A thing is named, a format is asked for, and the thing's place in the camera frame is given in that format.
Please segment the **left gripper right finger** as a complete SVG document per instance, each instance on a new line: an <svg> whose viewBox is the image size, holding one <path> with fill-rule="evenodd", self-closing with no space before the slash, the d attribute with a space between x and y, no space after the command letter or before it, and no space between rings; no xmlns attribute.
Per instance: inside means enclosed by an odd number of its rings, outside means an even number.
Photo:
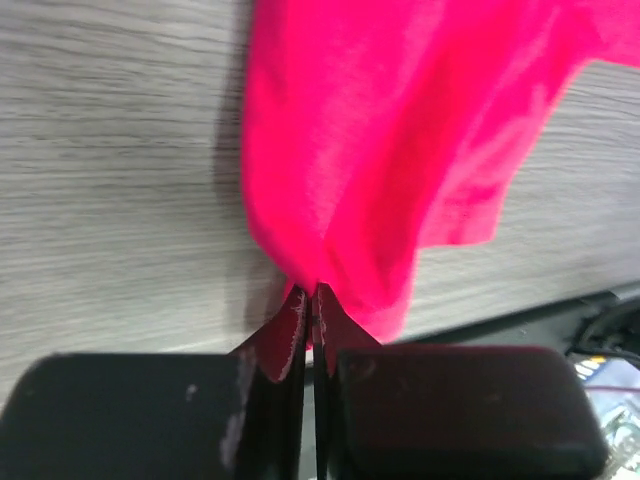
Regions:
<svg viewBox="0 0 640 480"><path fill-rule="evenodd" d="M383 345L327 285L310 301L321 479L594 479L584 389L538 346Z"/></svg>

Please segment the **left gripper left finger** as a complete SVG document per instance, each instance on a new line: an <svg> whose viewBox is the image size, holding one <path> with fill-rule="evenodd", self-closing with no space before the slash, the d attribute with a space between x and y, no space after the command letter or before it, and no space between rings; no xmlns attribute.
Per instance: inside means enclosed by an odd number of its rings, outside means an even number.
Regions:
<svg viewBox="0 0 640 480"><path fill-rule="evenodd" d="M5 479L294 479L306 296L227 354L68 353L34 362L1 414Z"/></svg>

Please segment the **pink t shirt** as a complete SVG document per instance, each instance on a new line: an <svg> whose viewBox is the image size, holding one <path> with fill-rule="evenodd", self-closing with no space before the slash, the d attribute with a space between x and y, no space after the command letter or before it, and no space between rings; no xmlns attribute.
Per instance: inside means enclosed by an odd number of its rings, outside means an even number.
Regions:
<svg viewBox="0 0 640 480"><path fill-rule="evenodd" d="M256 2L241 145L255 241L395 339L419 251L492 238L594 60L638 65L637 2Z"/></svg>

